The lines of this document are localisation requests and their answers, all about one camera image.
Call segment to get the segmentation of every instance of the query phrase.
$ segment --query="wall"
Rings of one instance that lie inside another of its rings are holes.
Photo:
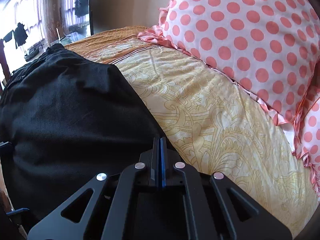
[[[132,25],[158,23],[159,8],[169,0],[91,0],[94,33]]]

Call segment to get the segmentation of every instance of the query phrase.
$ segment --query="dark hanging garment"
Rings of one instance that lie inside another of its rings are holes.
[[[15,209],[42,219],[96,174],[120,173],[165,133],[115,65],[61,44],[13,73],[0,100],[1,156]],[[174,149],[167,140],[167,147]]]
[[[11,41],[12,40],[12,33],[13,33],[13,30],[10,31],[6,36],[4,36],[3,40],[5,42]]]
[[[14,30],[14,39],[16,41],[16,49],[26,43],[28,35],[24,29],[24,24],[18,23],[17,28]]]

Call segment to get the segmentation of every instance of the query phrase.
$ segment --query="metal rivet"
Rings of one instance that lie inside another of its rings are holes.
[[[107,175],[105,173],[99,173],[96,178],[97,180],[103,181],[107,178]]]
[[[135,168],[138,170],[141,170],[145,167],[146,165],[144,163],[136,163]]]
[[[215,173],[213,174],[213,177],[214,177],[215,179],[223,179],[224,175],[223,175],[223,173],[221,173],[221,172],[215,172]]]
[[[177,169],[183,169],[186,165],[183,162],[177,162],[174,166],[176,166]]]

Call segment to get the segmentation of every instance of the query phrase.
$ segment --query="yellow floral bed sheet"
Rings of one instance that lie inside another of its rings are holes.
[[[92,49],[94,35],[67,49],[114,63],[187,163],[207,174],[226,174],[295,237],[318,200],[309,169],[292,156],[283,131],[248,94],[202,61],[138,40],[135,34],[143,29],[100,33],[109,42]]]

